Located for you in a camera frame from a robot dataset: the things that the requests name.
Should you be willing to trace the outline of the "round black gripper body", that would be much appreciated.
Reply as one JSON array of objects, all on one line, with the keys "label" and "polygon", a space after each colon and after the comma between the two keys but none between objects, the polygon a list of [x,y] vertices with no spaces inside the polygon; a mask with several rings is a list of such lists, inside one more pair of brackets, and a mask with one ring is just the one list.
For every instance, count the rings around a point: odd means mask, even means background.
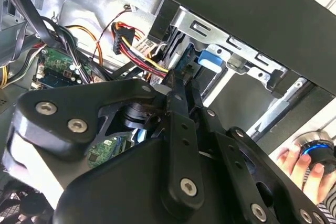
[{"label": "round black gripper body", "polygon": [[[142,143],[79,176],[62,194],[54,223],[179,223],[160,192],[163,142]],[[202,207],[186,223],[243,223],[219,162],[200,155]]]}]

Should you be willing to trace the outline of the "person's hand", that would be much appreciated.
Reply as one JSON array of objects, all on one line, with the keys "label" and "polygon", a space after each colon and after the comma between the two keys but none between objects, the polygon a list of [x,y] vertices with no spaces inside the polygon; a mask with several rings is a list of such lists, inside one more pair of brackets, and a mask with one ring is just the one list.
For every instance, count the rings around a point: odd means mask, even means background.
[{"label": "person's hand", "polygon": [[277,166],[317,205],[325,200],[334,186],[335,172],[325,175],[324,166],[317,163],[307,175],[310,163],[310,155],[301,155],[300,147],[297,145],[283,149],[276,159]]}]

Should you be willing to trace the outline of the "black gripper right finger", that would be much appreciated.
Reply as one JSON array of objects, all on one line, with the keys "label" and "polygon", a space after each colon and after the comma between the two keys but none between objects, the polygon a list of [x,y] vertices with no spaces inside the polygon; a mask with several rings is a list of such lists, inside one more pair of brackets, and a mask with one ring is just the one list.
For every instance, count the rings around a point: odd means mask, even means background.
[{"label": "black gripper right finger", "polygon": [[215,157],[233,223],[329,222],[242,129],[222,128],[218,116],[203,106],[196,81],[186,85],[186,97],[199,146]]}]

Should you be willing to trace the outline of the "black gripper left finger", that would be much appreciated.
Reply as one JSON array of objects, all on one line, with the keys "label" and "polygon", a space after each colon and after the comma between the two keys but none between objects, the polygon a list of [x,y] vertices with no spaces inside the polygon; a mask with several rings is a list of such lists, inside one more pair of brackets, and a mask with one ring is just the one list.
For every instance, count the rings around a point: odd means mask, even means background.
[{"label": "black gripper left finger", "polygon": [[86,163],[89,148],[143,127],[150,132],[143,143],[164,144],[160,197],[165,209],[193,215],[204,203],[204,186],[186,97],[189,81],[172,70],[163,81],[167,94],[139,79],[27,92],[13,114],[7,169],[42,191],[56,210],[69,184],[94,169]]}]

